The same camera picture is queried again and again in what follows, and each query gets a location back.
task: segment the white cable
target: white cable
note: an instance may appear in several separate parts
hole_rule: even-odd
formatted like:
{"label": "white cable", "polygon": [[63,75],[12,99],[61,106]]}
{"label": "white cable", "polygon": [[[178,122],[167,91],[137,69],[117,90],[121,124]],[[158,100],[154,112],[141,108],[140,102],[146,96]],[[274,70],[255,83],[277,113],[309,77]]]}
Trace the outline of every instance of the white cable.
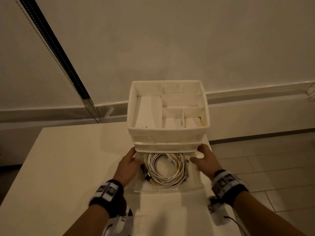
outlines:
{"label": "white cable", "polygon": [[[169,177],[164,177],[157,172],[157,159],[163,155],[168,157],[168,160],[175,165],[174,174]],[[182,183],[187,177],[187,165],[185,157],[182,153],[149,153],[145,158],[145,167],[147,174],[150,177],[150,182],[158,187],[174,186]]]}

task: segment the wire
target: wire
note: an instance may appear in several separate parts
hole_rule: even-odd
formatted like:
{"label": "wire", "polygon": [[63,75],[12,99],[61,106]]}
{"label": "wire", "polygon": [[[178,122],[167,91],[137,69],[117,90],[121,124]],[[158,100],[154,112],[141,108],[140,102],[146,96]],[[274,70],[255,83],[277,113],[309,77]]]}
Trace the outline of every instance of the wire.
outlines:
{"label": "wire", "polygon": [[233,221],[238,225],[238,227],[244,232],[245,236],[247,236],[245,230],[240,226],[240,224],[239,224],[238,222],[236,222],[236,220],[235,220],[234,218],[232,218],[232,217],[230,217],[230,216],[223,216],[223,217],[224,217],[225,219],[229,218],[229,219],[233,220]]}
{"label": "wire", "polygon": [[[166,155],[168,160],[175,165],[175,171],[173,175],[169,177],[162,176],[157,172],[156,162],[161,156]],[[149,153],[144,160],[145,177],[150,183],[158,187],[175,186],[186,180],[187,177],[187,165],[188,161],[185,159],[182,153]]]}

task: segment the wrist tracker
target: wrist tracker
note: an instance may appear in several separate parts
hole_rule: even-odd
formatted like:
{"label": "wrist tracker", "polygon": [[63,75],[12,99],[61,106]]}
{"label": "wrist tracker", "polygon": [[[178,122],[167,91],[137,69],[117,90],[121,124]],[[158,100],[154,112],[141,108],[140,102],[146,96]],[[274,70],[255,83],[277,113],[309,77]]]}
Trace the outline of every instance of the wrist tracker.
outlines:
{"label": "wrist tracker", "polygon": [[216,171],[211,185],[216,197],[232,207],[239,193],[248,192],[244,183],[228,170]]}
{"label": "wrist tracker", "polygon": [[110,218],[115,218],[117,215],[124,216],[127,203],[121,183],[116,180],[103,183],[95,192],[89,206],[94,204],[102,206],[108,212]]}

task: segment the black wristband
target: black wristband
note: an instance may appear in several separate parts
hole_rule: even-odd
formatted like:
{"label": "black wristband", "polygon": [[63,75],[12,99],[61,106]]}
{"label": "black wristband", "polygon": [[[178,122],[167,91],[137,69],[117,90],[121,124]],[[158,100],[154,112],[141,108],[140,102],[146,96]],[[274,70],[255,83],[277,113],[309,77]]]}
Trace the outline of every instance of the black wristband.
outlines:
{"label": "black wristband", "polygon": [[89,206],[93,204],[102,206],[110,218],[115,218],[117,215],[124,216],[127,204],[121,183],[113,179],[103,183],[95,192]]}
{"label": "black wristband", "polygon": [[232,207],[239,193],[242,191],[248,192],[244,183],[226,170],[218,170],[215,172],[212,180],[212,190],[222,202]]}

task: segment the white table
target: white table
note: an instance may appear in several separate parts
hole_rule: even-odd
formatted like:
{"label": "white table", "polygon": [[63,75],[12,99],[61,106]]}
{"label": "white table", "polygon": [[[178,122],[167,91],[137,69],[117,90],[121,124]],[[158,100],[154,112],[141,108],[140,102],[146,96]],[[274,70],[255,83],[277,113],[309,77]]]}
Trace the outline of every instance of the white table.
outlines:
{"label": "white table", "polygon": [[[0,207],[0,234],[62,235],[132,146],[125,122],[44,128]],[[125,194],[133,235],[240,235],[232,221],[215,226],[201,179],[205,189],[188,193]]]}

